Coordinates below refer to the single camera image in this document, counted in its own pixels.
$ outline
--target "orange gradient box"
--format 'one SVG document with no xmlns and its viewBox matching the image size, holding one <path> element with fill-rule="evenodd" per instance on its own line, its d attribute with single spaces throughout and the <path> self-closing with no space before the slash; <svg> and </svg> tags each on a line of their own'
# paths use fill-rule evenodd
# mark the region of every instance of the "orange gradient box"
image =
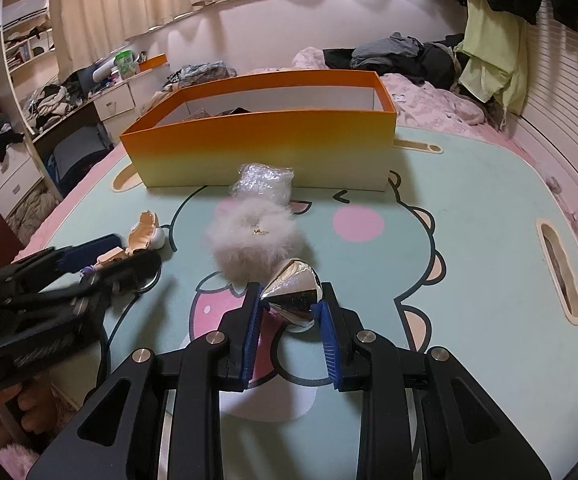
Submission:
<svg viewBox="0 0 578 480">
<path fill-rule="evenodd" d="M 250 113 L 215 117 L 237 107 Z M 188 120 L 201 110 L 212 117 Z M 296 70 L 180 89 L 120 140 L 147 187 L 230 186 L 261 162 L 299 187 L 384 190 L 395 124 L 374 72 Z"/>
</svg>

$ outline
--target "metal screw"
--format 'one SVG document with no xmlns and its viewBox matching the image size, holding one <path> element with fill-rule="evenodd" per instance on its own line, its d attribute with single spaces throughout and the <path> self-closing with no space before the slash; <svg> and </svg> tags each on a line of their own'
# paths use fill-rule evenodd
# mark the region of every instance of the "metal screw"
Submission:
<svg viewBox="0 0 578 480">
<path fill-rule="evenodd" d="M 151 359 L 151 351 L 146 348 L 137 349 L 133 354 L 131 354 L 131 359 L 137 363 L 144 363 Z"/>
<path fill-rule="evenodd" d="M 447 361 L 451 354 L 446 348 L 442 348 L 442 346 L 437 346 L 436 348 L 432 348 L 431 356 L 436 361 Z"/>
<path fill-rule="evenodd" d="M 361 330 L 355 335 L 361 343 L 373 343 L 375 334 L 371 330 Z"/>
<path fill-rule="evenodd" d="M 218 330 L 214 330 L 213 332 L 208 333 L 205 336 L 207 342 L 211 345 L 217 345 L 224 341 L 224 334 Z"/>
</svg>

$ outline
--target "gray clothing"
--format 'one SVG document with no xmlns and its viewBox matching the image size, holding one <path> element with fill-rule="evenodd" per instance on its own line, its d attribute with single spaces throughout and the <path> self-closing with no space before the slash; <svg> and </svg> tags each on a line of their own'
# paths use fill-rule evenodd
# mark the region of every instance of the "gray clothing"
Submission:
<svg viewBox="0 0 578 480">
<path fill-rule="evenodd" d="M 422 45 L 415 38 L 403 38 L 400 32 L 394 32 L 389 38 L 359 46 L 352 53 L 350 68 L 362 68 L 366 64 L 391 66 L 391 55 L 416 57 Z"/>
</svg>

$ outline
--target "silver cone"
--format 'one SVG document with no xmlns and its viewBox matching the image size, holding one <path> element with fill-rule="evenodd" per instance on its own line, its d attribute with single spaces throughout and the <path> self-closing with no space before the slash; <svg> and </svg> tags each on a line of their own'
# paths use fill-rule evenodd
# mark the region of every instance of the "silver cone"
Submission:
<svg viewBox="0 0 578 480">
<path fill-rule="evenodd" d="M 272 313 L 301 332 L 313 326 L 311 306 L 322 300 L 322 287 L 312 266 L 292 258 L 278 265 L 260 297 L 269 302 Z"/>
</svg>

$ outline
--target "cartoon eye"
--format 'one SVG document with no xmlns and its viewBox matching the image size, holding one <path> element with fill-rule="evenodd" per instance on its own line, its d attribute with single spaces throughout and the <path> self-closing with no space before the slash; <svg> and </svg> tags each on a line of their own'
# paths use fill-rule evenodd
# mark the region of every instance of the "cartoon eye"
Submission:
<svg viewBox="0 0 578 480">
<path fill-rule="evenodd" d="M 294 215 L 304 215 L 309 209 L 311 209 L 311 202 L 306 202 L 304 200 L 290 200 L 289 207 L 293 211 Z"/>
<path fill-rule="evenodd" d="M 350 204 L 351 200 L 348 200 L 346 198 L 342 198 L 343 195 L 346 195 L 346 194 L 347 194 L 347 190 L 343 189 L 342 191 L 338 191 L 332 198 L 333 198 L 333 200 L 336 200 L 336 201 L 341 202 L 343 204 Z"/>
</svg>

